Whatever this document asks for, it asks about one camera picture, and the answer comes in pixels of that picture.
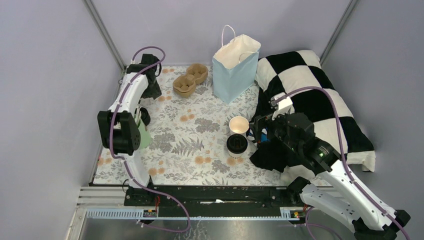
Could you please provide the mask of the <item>stack of black lids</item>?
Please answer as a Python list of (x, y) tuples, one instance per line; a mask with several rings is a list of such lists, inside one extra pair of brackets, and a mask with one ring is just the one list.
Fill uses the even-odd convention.
[(151, 122), (151, 117), (148, 110), (144, 107), (141, 107), (139, 110), (139, 113), (140, 113), (140, 119), (143, 122), (143, 124), (145, 126), (148, 126)]

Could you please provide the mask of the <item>white paper cup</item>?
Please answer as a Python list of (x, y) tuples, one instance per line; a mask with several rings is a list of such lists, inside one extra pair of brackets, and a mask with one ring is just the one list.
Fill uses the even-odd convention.
[(243, 116), (235, 116), (229, 121), (228, 126), (230, 135), (239, 134), (246, 137), (249, 130), (249, 121)]
[(241, 158), (243, 156), (244, 152), (242, 152), (242, 153), (234, 153), (232, 151), (228, 151), (228, 154), (233, 159), (239, 159), (239, 158)]

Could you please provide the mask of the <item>black cup lid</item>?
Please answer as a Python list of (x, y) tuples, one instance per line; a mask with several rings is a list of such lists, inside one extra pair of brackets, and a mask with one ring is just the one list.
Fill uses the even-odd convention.
[(248, 140), (241, 134), (232, 134), (226, 141), (226, 147), (232, 154), (242, 154), (248, 148)]

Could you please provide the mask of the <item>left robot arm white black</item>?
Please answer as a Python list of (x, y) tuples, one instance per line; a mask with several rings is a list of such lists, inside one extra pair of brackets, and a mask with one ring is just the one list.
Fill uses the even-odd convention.
[(155, 100), (161, 96), (156, 75), (161, 70), (161, 62), (156, 56), (143, 54), (140, 62), (127, 67), (114, 103), (108, 110), (97, 114), (103, 147), (123, 164), (128, 183), (139, 188), (135, 197), (144, 206), (154, 202), (155, 192), (147, 187), (151, 177), (141, 161), (142, 149), (151, 143), (147, 130), (151, 118), (140, 104), (143, 99)]

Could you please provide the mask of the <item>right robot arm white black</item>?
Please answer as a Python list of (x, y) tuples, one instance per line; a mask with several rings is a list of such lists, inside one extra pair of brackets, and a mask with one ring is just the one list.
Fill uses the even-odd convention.
[(264, 143), (266, 130), (266, 139), (284, 146), (292, 163), (311, 170), (343, 196), (337, 199), (298, 176), (287, 187), (291, 205), (304, 203), (317, 208), (345, 225), (357, 240), (394, 240), (398, 232), (409, 239), (405, 226), (411, 216), (385, 204), (357, 178), (343, 155), (316, 136), (313, 122), (304, 113), (258, 116), (249, 127), (255, 142)]

